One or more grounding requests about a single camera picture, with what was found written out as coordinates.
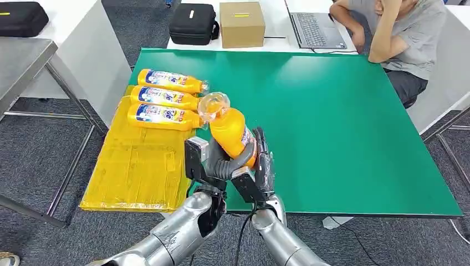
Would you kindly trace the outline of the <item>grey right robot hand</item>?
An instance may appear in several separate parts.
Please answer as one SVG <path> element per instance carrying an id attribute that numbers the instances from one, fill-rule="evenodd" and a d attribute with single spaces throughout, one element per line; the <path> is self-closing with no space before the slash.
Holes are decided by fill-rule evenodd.
<path id="1" fill-rule="evenodd" d="M 273 154 L 268 148 L 264 130 L 261 127 L 253 129 L 257 143 L 255 161 L 255 184 L 267 197 L 274 194 L 275 170 Z"/>

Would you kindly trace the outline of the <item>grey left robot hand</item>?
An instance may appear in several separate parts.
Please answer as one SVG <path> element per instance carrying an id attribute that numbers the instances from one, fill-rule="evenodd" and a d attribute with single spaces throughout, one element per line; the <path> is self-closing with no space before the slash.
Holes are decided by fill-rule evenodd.
<path id="1" fill-rule="evenodd" d="M 209 157 L 204 166 L 206 175 L 226 181 L 231 179 L 235 170 L 243 167 L 252 158 L 256 145 L 249 142 L 235 159 L 231 158 L 214 138 L 210 139 L 208 148 Z"/>

